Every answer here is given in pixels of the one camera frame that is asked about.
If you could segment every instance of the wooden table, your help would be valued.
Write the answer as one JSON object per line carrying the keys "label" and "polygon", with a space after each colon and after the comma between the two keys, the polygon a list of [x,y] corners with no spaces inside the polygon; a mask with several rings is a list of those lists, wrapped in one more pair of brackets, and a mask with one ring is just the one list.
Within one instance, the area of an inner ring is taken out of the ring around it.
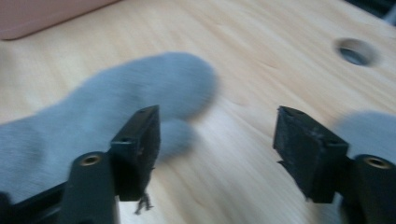
{"label": "wooden table", "polygon": [[[377,52],[344,61],[340,38]],[[155,207],[122,223],[339,223],[335,204],[304,201],[272,150],[276,109],[331,128],[347,114],[396,114],[396,30],[337,0],[125,0],[14,41],[0,42],[0,122],[56,103],[95,72],[183,50],[209,61],[219,94],[191,123],[192,153],[157,167]]]}

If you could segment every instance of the pink box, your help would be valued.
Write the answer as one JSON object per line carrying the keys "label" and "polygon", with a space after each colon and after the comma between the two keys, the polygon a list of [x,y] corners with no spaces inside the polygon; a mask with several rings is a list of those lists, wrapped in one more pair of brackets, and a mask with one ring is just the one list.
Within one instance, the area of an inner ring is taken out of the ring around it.
{"label": "pink box", "polygon": [[0,39],[15,39],[120,0],[0,0]]}

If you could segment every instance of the light wood surface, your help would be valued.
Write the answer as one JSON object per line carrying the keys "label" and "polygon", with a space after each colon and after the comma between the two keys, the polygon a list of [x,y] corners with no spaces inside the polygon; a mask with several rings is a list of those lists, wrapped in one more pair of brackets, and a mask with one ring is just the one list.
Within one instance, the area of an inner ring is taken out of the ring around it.
{"label": "light wood surface", "polygon": [[[370,67],[341,59],[340,38],[369,43]],[[0,123],[30,116],[110,66],[168,50],[209,61],[213,105],[192,120],[192,153],[153,172],[153,205],[122,203],[122,223],[339,223],[304,201],[272,150],[276,109],[331,128],[366,109],[396,114],[396,30],[338,0],[125,0],[0,42]]]}

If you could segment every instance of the pink object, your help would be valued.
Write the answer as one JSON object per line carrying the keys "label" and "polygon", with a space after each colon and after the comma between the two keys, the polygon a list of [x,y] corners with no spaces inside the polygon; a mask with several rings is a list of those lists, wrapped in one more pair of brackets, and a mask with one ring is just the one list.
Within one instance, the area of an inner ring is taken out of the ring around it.
{"label": "pink object", "polygon": [[0,0],[0,39],[15,39],[120,0]]}

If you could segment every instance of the wood grain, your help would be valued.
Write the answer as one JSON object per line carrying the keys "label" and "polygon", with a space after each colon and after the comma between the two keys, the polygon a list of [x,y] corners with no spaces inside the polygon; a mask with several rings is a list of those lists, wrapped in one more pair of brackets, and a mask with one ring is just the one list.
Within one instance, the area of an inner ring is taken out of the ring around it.
{"label": "wood grain", "polygon": [[[335,43],[377,52],[347,63]],[[325,126],[345,115],[396,114],[396,30],[337,0],[125,0],[14,41],[0,42],[0,122],[34,114],[95,72],[183,50],[209,61],[219,94],[192,124],[193,151],[154,171],[154,208],[122,223],[339,223],[336,204],[306,203],[276,162],[276,109],[303,110]]]}

